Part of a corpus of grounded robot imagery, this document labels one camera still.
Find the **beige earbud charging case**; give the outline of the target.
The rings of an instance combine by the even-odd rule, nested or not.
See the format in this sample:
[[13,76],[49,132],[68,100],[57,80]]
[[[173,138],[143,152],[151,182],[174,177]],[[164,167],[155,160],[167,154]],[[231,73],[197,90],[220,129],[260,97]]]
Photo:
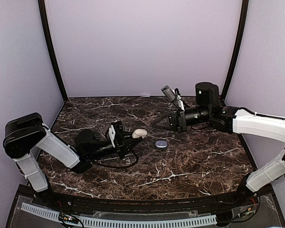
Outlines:
[[134,139],[137,139],[137,138],[142,138],[144,139],[146,136],[147,136],[147,131],[145,129],[136,129],[133,131],[132,133],[132,137]]

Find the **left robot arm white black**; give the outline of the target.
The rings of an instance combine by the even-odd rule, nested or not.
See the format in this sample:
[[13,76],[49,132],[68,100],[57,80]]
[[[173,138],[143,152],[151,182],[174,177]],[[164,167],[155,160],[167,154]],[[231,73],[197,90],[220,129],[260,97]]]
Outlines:
[[3,148],[39,193],[39,200],[54,207],[57,195],[49,190],[49,181],[31,154],[32,148],[47,152],[72,172],[83,173],[107,155],[115,153],[122,160],[146,136],[145,129],[127,132],[122,122],[117,121],[109,126],[106,140],[101,141],[93,131],[84,129],[75,137],[75,146],[71,146],[48,128],[39,113],[32,113],[6,124]]

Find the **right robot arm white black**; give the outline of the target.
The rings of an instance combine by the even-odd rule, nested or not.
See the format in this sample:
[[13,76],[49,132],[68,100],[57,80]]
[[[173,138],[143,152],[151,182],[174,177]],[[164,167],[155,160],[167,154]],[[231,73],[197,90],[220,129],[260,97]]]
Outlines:
[[[194,108],[184,104],[177,89],[165,86],[162,92],[175,106],[162,115],[152,127],[172,132],[185,132],[189,126],[206,123],[224,133],[250,134],[270,138],[285,144],[285,117],[252,112],[245,107],[226,106],[219,95],[219,87],[210,82],[195,85]],[[251,193],[285,175],[285,148],[265,166],[248,174],[233,195],[233,202],[243,206],[251,199]]]

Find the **black front table rail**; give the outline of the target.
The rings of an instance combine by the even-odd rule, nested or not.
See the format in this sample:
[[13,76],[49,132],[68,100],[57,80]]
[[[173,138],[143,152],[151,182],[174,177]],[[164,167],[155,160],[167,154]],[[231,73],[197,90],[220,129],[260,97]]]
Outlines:
[[47,200],[48,206],[54,206],[68,212],[172,212],[185,210],[219,211],[229,210],[240,203],[234,199],[234,193],[227,193],[215,196],[171,199],[171,200],[117,200],[117,199],[96,199],[89,197],[72,196],[54,192],[53,198]]

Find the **black frame post right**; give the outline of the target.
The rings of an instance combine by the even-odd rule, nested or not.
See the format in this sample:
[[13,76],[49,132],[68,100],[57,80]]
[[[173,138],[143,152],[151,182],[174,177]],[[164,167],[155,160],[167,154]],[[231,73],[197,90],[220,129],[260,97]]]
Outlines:
[[233,75],[235,72],[235,68],[236,68],[236,64],[237,64],[237,60],[238,60],[238,55],[240,52],[242,39],[243,39],[243,35],[244,35],[244,30],[245,30],[245,24],[246,24],[247,13],[248,13],[248,6],[249,6],[249,0],[242,0],[235,44],[234,44],[234,48],[233,48],[233,52],[232,52],[227,76],[226,76],[224,86],[222,89],[222,93],[221,93],[221,98],[223,101],[226,100],[226,97],[228,95],[228,91],[229,91],[229,88],[231,85],[231,81],[232,81],[232,78],[233,78]]

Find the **black frame post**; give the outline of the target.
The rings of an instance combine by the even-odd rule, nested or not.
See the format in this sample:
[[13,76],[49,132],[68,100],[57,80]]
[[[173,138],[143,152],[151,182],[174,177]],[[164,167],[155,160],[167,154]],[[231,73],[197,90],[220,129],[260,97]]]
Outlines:
[[43,33],[46,41],[47,51],[49,54],[50,62],[54,71],[55,79],[62,96],[64,103],[68,100],[67,92],[63,83],[63,79],[59,70],[57,57],[54,50],[54,45],[51,37],[50,26],[48,22],[47,10],[46,10],[46,1],[38,0],[38,8],[41,18],[41,24],[43,28]]
[[226,76],[224,86],[222,89],[222,93],[221,93],[221,98],[223,101],[226,100],[226,97],[228,95],[228,91],[229,91],[229,88],[231,85],[231,81],[232,81],[232,78],[233,78],[233,75],[235,72],[235,68],[236,68],[236,64],[237,64],[237,60],[238,60],[238,55],[240,52],[242,39],[243,39],[243,35],[244,35],[244,30],[245,30],[245,24],[246,24],[247,13],[248,13],[248,6],[249,6],[249,0],[242,0],[235,44],[234,44],[234,48],[233,48],[233,52],[232,52],[227,76]]

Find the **black frame post left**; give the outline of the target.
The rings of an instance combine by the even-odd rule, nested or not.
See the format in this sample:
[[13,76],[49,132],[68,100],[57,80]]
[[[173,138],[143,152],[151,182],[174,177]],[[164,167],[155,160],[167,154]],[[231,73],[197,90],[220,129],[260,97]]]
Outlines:
[[48,22],[47,10],[46,10],[46,1],[38,0],[38,8],[41,18],[41,24],[43,28],[43,33],[46,41],[47,51],[49,54],[50,62],[54,71],[55,79],[62,96],[64,103],[68,100],[67,92],[63,83],[63,79],[59,70],[57,57],[54,50],[54,45],[51,37],[50,26]]

